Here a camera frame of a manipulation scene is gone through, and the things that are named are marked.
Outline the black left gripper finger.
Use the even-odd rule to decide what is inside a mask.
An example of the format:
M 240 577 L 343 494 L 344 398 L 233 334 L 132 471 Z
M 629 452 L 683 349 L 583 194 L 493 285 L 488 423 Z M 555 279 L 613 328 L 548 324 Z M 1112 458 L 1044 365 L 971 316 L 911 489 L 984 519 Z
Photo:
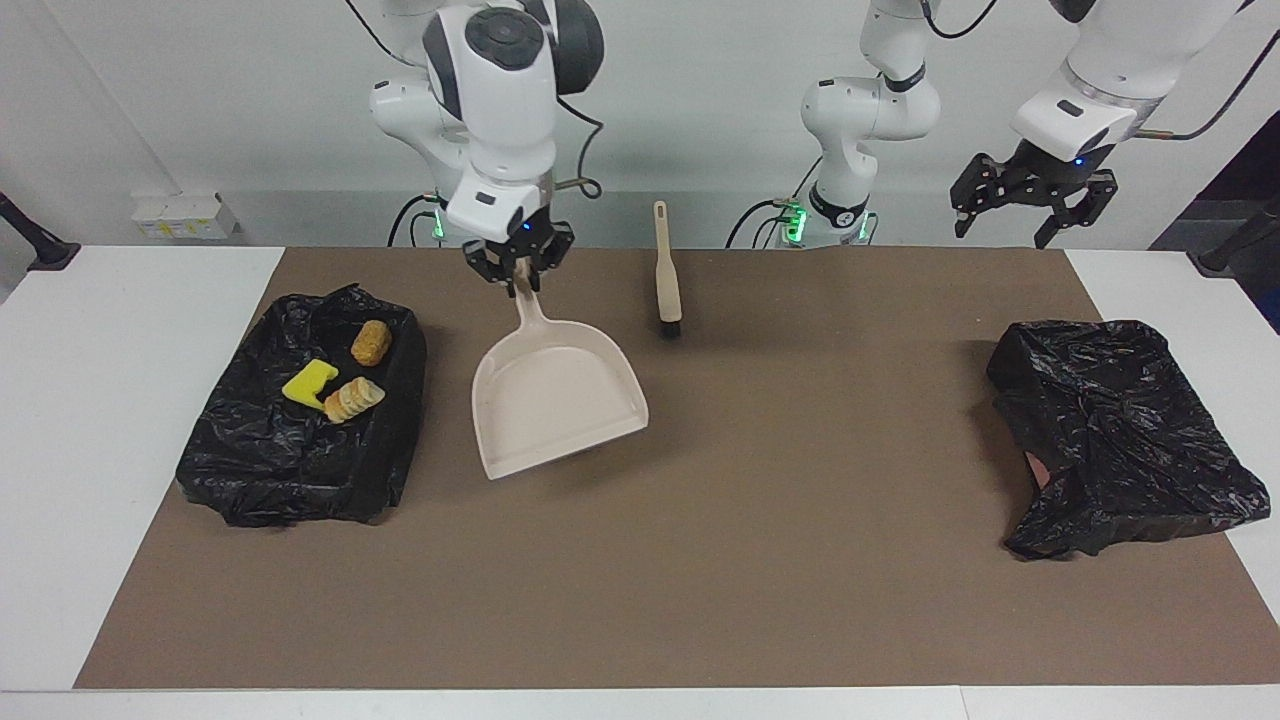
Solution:
M 1002 163 L 992 156 L 974 156 L 950 188 L 950 204 L 956 213 L 954 233 L 964 238 L 984 211 L 1002 206 L 1000 192 Z
M 1037 250 L 1047 249 L 1062 232 L 1093 225 L 1117 192 L 1117 184 L 1087 184 L 1084 196 L 1075 204 L 1066 202 L 1062 191 L 1050 191 L 1050 217 L 1034 233 Z

